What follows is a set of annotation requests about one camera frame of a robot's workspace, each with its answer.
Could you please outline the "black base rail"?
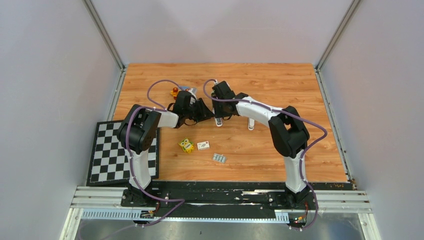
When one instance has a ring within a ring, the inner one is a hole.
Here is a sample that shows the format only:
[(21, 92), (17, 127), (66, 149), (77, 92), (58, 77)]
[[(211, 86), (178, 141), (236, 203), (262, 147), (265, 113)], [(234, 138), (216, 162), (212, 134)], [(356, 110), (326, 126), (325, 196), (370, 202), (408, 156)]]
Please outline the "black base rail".
[(297, 206), (285, 201), (281, 186), (257, 184), (212, 188), (208, 182), (158, 182), (155, 199), (142, 202), (125, 187), (79, 186), (71, 208), (81, 209), (87, 220), (156, 220), (206, 223), (272, 223), (302, 226), (315, 214), (370, 214), (364, 191), (316, 190)]

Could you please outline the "orange toy car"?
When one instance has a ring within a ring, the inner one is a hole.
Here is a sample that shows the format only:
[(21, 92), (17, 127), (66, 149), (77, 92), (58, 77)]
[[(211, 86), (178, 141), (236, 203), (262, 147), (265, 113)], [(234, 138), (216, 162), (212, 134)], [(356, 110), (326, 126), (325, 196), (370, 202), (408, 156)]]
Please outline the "orange toy car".
[(171, 91), (170, 94), (173, 97), (174, 100), (177, 99), (178, 93), (181, 91), (181, 89), (179, 87), (174, 87)]

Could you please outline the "white staple box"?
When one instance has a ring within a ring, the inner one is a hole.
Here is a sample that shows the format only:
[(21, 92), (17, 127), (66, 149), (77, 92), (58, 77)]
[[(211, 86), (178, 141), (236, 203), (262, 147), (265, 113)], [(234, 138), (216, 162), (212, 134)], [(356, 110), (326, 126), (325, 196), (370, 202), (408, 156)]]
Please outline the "white staple box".
[(209, 141), (202, 141), (202, 142), (198, 142), (196, 145), (197, 145), (197, 149), (198, 149), (199, 151), (207, 150), (207, 149), (209, 149), (209, 148), (210, 148), (210, 143), (209, 143)]

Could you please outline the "checkerboard calibration mat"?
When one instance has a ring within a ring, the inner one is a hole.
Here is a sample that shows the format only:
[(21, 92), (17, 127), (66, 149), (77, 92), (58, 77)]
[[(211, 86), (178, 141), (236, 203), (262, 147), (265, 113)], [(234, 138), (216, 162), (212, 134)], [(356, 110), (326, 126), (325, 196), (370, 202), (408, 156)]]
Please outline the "checkerboard calibration mat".
[(87, 187), (124, 187), (130, 180), (130, 164), (126, 149), (115, 132), (121, 121), (103, 121), (96, 124)]

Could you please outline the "yellow owl toy block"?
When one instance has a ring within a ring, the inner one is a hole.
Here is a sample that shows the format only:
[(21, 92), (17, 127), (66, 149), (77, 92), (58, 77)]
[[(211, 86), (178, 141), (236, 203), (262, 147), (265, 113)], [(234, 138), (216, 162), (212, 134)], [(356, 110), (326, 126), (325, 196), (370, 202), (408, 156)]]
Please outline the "yellow owl toy block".
[(181, 140), (178, 145), (187, 154), (190, 154), (195, 150), (194, 144), (188, 138)]

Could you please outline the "grey white stapler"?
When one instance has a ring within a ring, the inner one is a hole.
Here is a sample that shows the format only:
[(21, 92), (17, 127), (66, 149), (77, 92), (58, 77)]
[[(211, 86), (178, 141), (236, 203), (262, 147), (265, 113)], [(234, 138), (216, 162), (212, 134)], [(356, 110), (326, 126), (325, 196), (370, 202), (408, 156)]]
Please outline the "grey white stapler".
[(223, 119), (221, 117), (215, 117), (214, 120), (217, 127), (221, 127), (223, 125)]

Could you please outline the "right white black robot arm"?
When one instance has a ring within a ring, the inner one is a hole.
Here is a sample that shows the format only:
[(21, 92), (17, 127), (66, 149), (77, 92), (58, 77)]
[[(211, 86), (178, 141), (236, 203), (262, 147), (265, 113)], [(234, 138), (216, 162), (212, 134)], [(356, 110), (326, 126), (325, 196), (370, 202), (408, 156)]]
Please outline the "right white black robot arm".
[(212, 89), (212, 102), (225, 115), (246, 117), (269, 127), (274, 148), (284, 159), (286, 204), (292, 209), (301, 207), (310, 190), (302, 160), (310, 135), (305, 124), (294, 118), (299, 115), (297, 110), (293, 106), (274, 108), (256, 102), (245, 93), (235, 94), (226, 81), (216, 82)]

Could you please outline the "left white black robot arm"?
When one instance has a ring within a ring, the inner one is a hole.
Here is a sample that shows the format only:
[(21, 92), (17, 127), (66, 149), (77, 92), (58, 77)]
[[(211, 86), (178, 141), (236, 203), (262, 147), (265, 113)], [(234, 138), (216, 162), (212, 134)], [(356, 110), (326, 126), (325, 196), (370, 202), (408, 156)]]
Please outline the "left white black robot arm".
[(214, 113), (202, 98), (196, 98), (188, 91), (180, 91), (173, 103), (165, 109), (134, 104), (116, 132), (130, 167), (130, 190), (140, 206), (149, 206), (153, 201), (149, 173), (149, 149), (157, 136), (157, 129), (178, 129), (190, 120), (195, 124), (214, 118)]

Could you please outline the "small white stapler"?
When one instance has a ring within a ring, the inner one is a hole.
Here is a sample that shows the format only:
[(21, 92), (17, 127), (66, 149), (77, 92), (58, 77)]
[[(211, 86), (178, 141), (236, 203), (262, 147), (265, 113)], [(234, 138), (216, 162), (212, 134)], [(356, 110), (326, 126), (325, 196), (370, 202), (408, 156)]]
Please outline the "small white stapler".
[(252, 118), (248, 119), (248, 130), (252, 131), (255, 128), (255, 120)]

